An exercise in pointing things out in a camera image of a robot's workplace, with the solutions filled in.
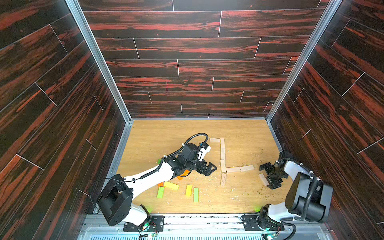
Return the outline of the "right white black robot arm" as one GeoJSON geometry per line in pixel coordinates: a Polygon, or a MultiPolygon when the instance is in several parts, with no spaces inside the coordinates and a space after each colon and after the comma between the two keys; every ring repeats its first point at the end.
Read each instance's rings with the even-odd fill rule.
{"type": "Polygon", "coordinates": [[[260,229],[275,231],[282,227],[284,220],[326,222],[333,187],[324,183],[313,171],[295,160],[291,153],[281,151],[274,164],[262,164],[259,170],[267,173],[267,187],[272,190],[282,186],[283,178],[293,180],[283,203],[267,204],[261,208],[257,218],[260,229]]]}

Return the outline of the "natural wood block angled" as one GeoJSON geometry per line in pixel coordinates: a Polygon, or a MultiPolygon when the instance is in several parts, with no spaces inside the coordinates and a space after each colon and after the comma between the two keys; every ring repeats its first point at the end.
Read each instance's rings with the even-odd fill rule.
{"type": "Polygon", "coordinates": [[[240,167],[241,172],[247,172],[247,171],[252,171],[254,170],[255,167],[253,165],[248,165],[248,166],[242,166],[240,167]]]}

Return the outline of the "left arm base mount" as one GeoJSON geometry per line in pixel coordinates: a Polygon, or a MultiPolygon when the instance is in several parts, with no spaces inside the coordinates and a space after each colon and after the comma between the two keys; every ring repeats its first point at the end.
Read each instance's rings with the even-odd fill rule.
{"type": "Polygon", "coordinates": [[[142,232],[142,233],[157,233],[164,230],[165,216],[151,215],[142,224],[136,226],[133,223],[125,222],[124,232],[142,232]]]}

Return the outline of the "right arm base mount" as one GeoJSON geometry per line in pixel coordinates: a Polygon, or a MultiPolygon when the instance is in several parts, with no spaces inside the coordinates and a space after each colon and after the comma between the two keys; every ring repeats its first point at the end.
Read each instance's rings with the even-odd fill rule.
{"type": "Polygon", "coordinates": [[[259,214],[244,214],[240,217],[246,232],[250,231],[283,231],[285,227],[280,223],[275,223],[268,217],[259,219],[259,214]]]}

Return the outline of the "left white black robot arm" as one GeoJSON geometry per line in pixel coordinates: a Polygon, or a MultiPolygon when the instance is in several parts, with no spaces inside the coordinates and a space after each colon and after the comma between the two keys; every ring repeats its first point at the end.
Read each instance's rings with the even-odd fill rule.
{"type": "Polygon", "coordinates": [[[116,174],[108,178],[105,187],[96,197],[96,204],[108,225],[126,222],[144,228],[152,217],[143,205],[133,204],[133,200],[141,193],[177,177],[185,178],[193,171],[210,176],[217,170],[217,166],[204,159],[211,147],[207,143],[209,136],[205,133],[202,135],[205,137],[203,142],[198,145],[191,143],[192,139],[201,136],[200,133],[189,137],[180,149],[163,156],[158,166],[152,169],[133,176],[122,177],[116,174]]]}

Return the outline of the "natural wood block bottom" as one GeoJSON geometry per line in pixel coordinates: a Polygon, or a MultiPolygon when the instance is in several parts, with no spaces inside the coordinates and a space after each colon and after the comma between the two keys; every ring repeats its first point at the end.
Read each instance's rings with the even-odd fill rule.
{"type": "Polygon", "coordinates": [[[222,173],[221,175],[221,183],[220,183],[220,186],[221,187],[224,187],[225,184],[226,184],[226,179],[227,179],[227,174],[226,173],[222,173]]]}

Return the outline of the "natural wood block printed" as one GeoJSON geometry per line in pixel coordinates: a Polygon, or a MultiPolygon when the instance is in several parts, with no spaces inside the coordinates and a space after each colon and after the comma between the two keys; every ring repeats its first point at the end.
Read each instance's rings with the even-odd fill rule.
{"type": "Polygon", "coordinates": [[[221,139],[210,138],[210,142],[212,142],[212,143],[219,143],[220,141],[221,141],[221,139]]]}

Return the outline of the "natural wood block short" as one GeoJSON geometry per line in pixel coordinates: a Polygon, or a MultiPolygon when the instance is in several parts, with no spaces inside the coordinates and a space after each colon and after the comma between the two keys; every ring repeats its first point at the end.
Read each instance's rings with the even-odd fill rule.
{"type": "Polygon", "coordinates": [[[238,173],[241,172],[240,167],[231,167],[231,168],[226,168],[227,173],[238,173]]]}

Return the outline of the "natural wood block long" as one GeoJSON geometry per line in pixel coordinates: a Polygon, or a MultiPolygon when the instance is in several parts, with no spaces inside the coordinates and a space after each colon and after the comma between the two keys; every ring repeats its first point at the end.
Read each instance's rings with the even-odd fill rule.
{"type": "Polygon", "coordinates": [[[225,139],[220,138],[221,160],[226,160],[225,139]]]}

